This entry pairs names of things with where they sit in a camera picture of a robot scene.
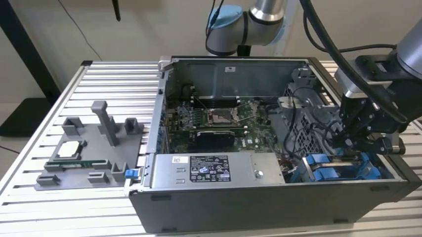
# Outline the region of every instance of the metal table surface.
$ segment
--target metal table surface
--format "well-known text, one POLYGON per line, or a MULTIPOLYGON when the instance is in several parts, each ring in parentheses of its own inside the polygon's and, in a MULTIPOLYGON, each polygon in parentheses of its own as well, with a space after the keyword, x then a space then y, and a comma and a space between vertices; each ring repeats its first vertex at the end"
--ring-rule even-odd
MULTIPOLYGON (((336 65, 323 61, 334 75, 336 65)), ((148 141, 158 90, 155 62, 95 62, 80 67, 45 120, 0 181, 1 236, 154 236, 147 234, 123 188, 33 189, 44 163, 52 155, 67 116, 99 123, 91 112, 93 100, 107 100, 116 122, 129 115, 146 123, 140 158, 148 141)), ((409 166, 422 178, 422 125, 413 122, 402 134, 409 166)), ((402 201, 379 205, 357 223, 271 230, 192 234, 192 237, 238 236, 422 236, 422 189, 402 201)))

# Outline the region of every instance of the robotic arm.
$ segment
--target robotic arm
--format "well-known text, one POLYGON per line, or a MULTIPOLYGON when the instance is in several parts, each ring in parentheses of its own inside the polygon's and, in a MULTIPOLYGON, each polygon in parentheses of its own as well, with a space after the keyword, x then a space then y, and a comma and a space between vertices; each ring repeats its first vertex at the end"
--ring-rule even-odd
POLYGON ((283 33, 284 0, 256 0, 248 11, 222 5, 211 12, 206 48, 216 56, 230 56, 239 45, 267 45, 283 33))
MULTIPOLYGON (((208 23, 207 51, 235 53, 239 45, 267 45, 283 33, 283 0, 258 0, 248 12, 222 7, 208 23)), ((316 16, 310 0, 300 0, 306 17, 326 51, 339 66, 343 87, 339 117, 342 128, 332 146, 377 154, 403 154, 399 133, 422 116, 422 20, 389 55, 362 55, 346 61, 316 16), (371 133, 386 133, 371 138, 371 133)))

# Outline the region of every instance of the cable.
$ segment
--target cable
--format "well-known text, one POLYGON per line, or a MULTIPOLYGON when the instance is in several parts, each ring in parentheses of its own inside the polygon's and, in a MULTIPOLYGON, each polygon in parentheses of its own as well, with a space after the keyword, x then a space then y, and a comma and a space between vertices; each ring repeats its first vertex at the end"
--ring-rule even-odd
MULTIPOLYGON (((310 33, 310 29, 308 29, 308 19, 306 17, 306 14, 303 12, 303 29, 304 29, 304 34, 311 42, 311 44, 314 45, 314 47, 320 50, 322 52, 327 53, 327 50, 315 42, 312 35, 310 33)), ((346 53, 346 52, 353 52, 353 51, 359 51, 359 50, 366 50, 366 49, 371 49, 371 48, 391 48, 395 49, 397 45, 394 44, 369 44, 369 45, 363 45, 363 46, 358 46, 358 47, 351 47, 351 48, 343 48, 339 49, 338 51, 340 53, 346 53)))
POLYGON ((323 131, 323 136, 322 136, 322 145, 323 145, 324 149, 330 152, 331 155, 334 155, 334 153, 332 153, 331 149, 328 148, 326 142, 327 142, 328 130, 331 130, 331 131, 330 131, 330 133, 331 133, 331 132, 332 132, 331 127, 332 127, 332 125, 334 125, 335 123, 338 123, 336 120, 332 120, 332 121, 328 123, 327 128, 326 128, 324 131, 323 131))
POLYGON ((208 20, 207 20, 207 26, 206 26, 206 36, 208 36, 208 24, 210 24, 210 19, 211 19, 211 14, 212 14, 214 7, 215 7, 215 0, 212 0, 212 7, 211 7, 210 14, 208 14, 208 20))
POLYGON ((61 3, 61 0, 57 0, 57 1, 59 1, 60 5, 61 5, 61 7, 63 7, 63 10, 64 10, 65 14, 68 15, 68 17, 71 18, 72 22, 75 23, 75 26, 77 27, 79 32, 80 32, 81 36, 83 36, 84 39, 85 39, 87 45, 89 46, 89 48, 92 49, 92 51, 93 51, 95 54, 97 55, 99 59, 103 61, 103 58, 100 57, 99 53, 95 51, 93 47, 91 46, 91 44, 89 44, 89 42, 88 42, 88 39, 87 39, 87 37, 85 37, 85 34, 84 34, 84 32, 81 31, 81 29, 80 29, 80 27, 79 27, 79 25, 77 25, 77 23, 76 23, 73 17, 72 17, 71 14, 68 13, 68 11, 67 11, 67 9, 65 9, 63 3, 61 3))
POLYGON ((343 55, 338 51, 338 48, 334 45, 334 42, 327 34, 327 31, 323 27, 320 19, 316 15, 312 3, 310 0, 300 0, 300 5, 304 11, 304 14, 308 18, 311 26, 315 30, 315 33, 319 37, 319 40, 334 59, 338 67, 346 74, 347 78, 351 82, 358 86, 362 92, 369 96, 369 98, 378 104, 382 110, 393 117, 393 119, 399 122, 401 124, 407 123, 406 116, 398 111, 394 107, 393 103, 390 103, 370 87, 369 83, 361 78, 359 74, 355 72, 354 68, 347 63, 343 55))
POLYGON ((20 153, 20 152, 17 152, 17 151, 15 151, 15 150, 12 150, 11 148, 7 148, 7 147, 4 147, 4 146, 0 146, 0 148, 1 148, 1 149, 5 149, 5 150, 8 150, 9 152, 13 152, 13 153, 16 153, 16 154, 20 153))
POLYGON ((223 3, 224 3, 224 0, 222 0, 222 1, 220 1, 219 6, 218 6, 218 9, 216 9, 216 11, 215 11, 215 13, 214 13, 214 15, 212 15, 212 18, 211 18, 211 20, 208 20, 208 22, 207 22, 207 30, 206 30, 206 36, 207 36, 207 37, 206 37, 206 48, 207 48, 208 37, 210 37, 210 34, 211 34, 212 30, 214 30, 212 25, 214 25, 214 24, 215 24, 215 22, 216 22, 218 15, 219 15, 219 11, 220 11, 220 9, 222 9, 223 3))

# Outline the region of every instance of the floor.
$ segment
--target floor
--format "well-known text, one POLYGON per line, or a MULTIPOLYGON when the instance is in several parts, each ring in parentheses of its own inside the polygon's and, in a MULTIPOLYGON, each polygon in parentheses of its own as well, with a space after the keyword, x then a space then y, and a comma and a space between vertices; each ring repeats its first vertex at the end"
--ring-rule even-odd
MULTIPOLYGON (((19 106, 19 103, 0 103, 0 124, 5 121, 7 117, 13 112, 17 106, 19 106)), ((25 137, 25 138, 0 137, 0 146, 7 147, 15 151, 21 151, 28 140, 29 140, 29 137, 25 137)), ((3 178, 16 157, 17 157, 16 153, 9 152, 8 150, 0 148, 0 179, 3 178)))

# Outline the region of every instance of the sticker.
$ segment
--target sticker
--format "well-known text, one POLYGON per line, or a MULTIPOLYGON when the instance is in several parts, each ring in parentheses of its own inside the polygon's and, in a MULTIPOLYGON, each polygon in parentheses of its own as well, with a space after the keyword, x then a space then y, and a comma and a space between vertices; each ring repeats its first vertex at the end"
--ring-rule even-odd
POLYGON ((224 68, 224 72, 227 72, 227 73, 234 73, 234 72, 236 72, 236 67, 226 67, 226 68, 224 68))
POLYGON ((172 163, 187 163, 190 157, 172 157, 172 163))
POLYGON ((230 182, 228 156, 194 156, 190 163, 191 182, 230 182))

